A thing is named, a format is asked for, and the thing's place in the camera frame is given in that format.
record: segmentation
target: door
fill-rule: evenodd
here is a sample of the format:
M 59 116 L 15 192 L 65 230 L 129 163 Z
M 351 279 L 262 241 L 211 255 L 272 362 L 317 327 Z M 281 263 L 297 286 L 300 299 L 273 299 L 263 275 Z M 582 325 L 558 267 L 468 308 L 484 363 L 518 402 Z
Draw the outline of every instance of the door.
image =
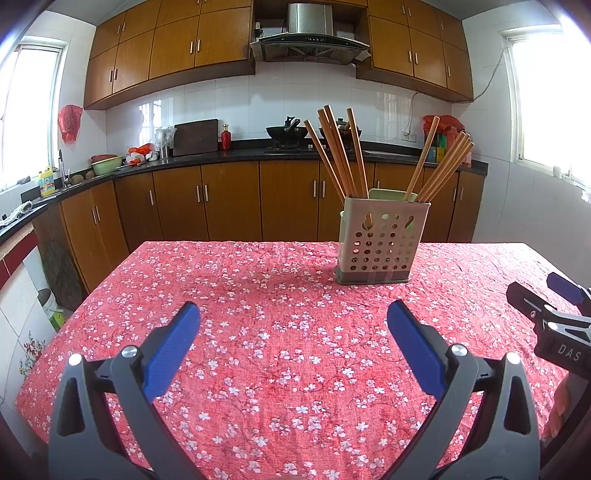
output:
M 408 25 L 406 7 L 402 0 L 368 0 L 368 13 L 402 25 Z
M 460 183 L 457 187 L 456 208 L 453 211 L 452 227 L 449 231 L 449 241 L 456 243 L 470 243 L 474 236 L 484 176 L 460 172 Z
M 156 28 L 150 61 L 151 79 L 193 68 L 198 25 L 199 17 L 191 17 Z
M 467 52 L 468 45 L 466 43 L 466 34 L 464 33 L 464 25 L 462 24 L 462 20 L 458 20 L 456 17 L 452 17 L 451 15 L 442 12 L 437 8 L 435 9 L 435 12 L 439 22 L 441 39 L 444 42 L 450 43 L 454 47 Z
M 127 10 L 119 42 L 156 28 L 160 0 L 146 0 Z
M 154 188 L 165 240 L 209 240 L 201 167 L 155 171 Z
M 316 242 L 319 162 L 261 162 L 262 239 L 265 242 Z
M 201 13 L 203 0 L 162 0 L 158 13 L 157 27 Z
M 434 168 L 425 168 L 424 182 L 431 178 Z M 457 182 L 459 174 L 454 173 L 439 191 L 429 208 L 425 230 L 423 230 L 423 242 L 447 242 L 449 229 L 452 224 L 453 208 L 456 200 Z
M 117 49 L 113 93 L 148 80 L 154 30 L 121 42 Z
M 439 23 L 435 9 L 421 0 L 404 0 L 406 6 L 408 26 L 427 33 L 436 38 L 441 38 Z
M 374 67 L 413 76 L 413 57 L 408 27 L 369 17 Z
M 61 212 L 82 279 L 92 292 L 111 271 L 99 238 L 90 190 L 63 200 Z
M 470 99 L 474 98 L 472 68 L 468 53 L 445 42 L 443 42 L 443 53 L 446 63 L 447 88 Z
M 250 7 L 251 0 L 203 0 L 201 13 L 217 12 L 229 8 Z
M 351 172 L 360 192 L 361 181 L 359 179 L 359 168 L 356 163 L 351 162 Z M 365 177 L 368 187 L 371 189 L 374 185 L 375 164 L 365 164 Z M 340 213 L 343 211 L 343 204 L 340 202 L 339 195 L 329 177 L 326 167 L 320 164 L 320 201 L 318 208 L 318 241 L 319 242 L 338 242 L 340 231 Z
M 123 227 L 119 219 L 119 209 L 113 182 L 106 181 L 92 187 L 90 194 L 95 209 L 100 239 L 105 247 L 105 253 L 109 259 L 109 269 L 112 272 L 129 255 L 123 235 Z
M 93 59 L 97 55 L 116 47 L 119 43 L 119 35 L 121 34 L 121 27 L 125 21 L 125 12 L 108 19 L 96 27 L 95 39 L 90 48 L 90 58 Z
M 203 165 L 201 175 L 209 239 L 260 242 L 258 162 Z
M 113 93 L 113 73 L 116 56 L 117 47 L 115 46 L 88 62 L 84 106 L 92 105 Z
M 133 252 L 144 242 L 162 240 L 152 174 L 117 179 L 115 191 L 129 251 Z
M 447 87 L 443 42 L 441 40 L 410 29 L 413 44 L 414 76 L 442 87 Z
M 195 66 L 246 60 L 250 39 L 250 8 L 204 14 L 199 23 Z

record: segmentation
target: bottle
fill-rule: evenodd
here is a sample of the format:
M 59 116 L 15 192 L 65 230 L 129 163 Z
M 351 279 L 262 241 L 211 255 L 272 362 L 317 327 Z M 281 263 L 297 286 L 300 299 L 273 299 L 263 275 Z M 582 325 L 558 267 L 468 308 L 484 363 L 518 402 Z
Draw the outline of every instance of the bottle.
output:
M 224 124 L 221 135 L 222 150 L 230 150 L 230 143 L 232 142 L 232 134 L 228 131 L 228 124 Z

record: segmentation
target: floral tablecloth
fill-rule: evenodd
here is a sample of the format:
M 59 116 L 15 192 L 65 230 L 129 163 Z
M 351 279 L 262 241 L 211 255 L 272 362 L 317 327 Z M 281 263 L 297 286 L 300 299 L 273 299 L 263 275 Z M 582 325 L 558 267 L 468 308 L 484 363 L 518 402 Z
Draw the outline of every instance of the floral tablecloth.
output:
M 540 429 L 564 371 L 533 354 L 532 324 L 510 307 L 515 280 L 559 309 L 545 286 L 555 269 L 523 244 L 421 244 L 411 281 L 343 287 L 337 244 L 148 242 L 78 308 L 17 400 L 47 440 L 68 356 L 116 355 L 168 323 L 185 301 L 202 326 L 169 391 L 154 403 L 209 477 L 373 479 L 400 455 L 433 406 L 385 324 L 403 299 L 448 342 L 475 355 L 524 361 Z M 473 395 L 446 459 L 459 453 Z M 115 397 L 109 405 L 131 458 L 147 465 Z

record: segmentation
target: hand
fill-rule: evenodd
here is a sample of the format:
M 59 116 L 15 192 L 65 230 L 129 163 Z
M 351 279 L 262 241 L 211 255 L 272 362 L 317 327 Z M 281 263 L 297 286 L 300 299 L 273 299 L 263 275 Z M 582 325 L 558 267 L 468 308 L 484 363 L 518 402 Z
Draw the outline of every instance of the hand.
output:
M 542 433 L 543 439 L 556 438 L 564 424 L 562 415 L 570 407 L 570 394 L 566 388 L 568 381 L 569 375 L 567 374 L 554 392 L 554 406 L 550 410 L 548 422 L 544 426 L 544 432 Z

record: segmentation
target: range hood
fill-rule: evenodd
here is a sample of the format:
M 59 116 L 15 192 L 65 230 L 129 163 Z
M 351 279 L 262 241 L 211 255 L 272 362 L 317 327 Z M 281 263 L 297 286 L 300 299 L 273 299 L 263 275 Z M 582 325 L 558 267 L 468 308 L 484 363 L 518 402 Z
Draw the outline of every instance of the range hood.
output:
M 287 33 L 251 43 L 256 61 L 317 61 L 347 65 L 370 56 L 369 45 L 333 34 L 332 7 L 289 4 Z

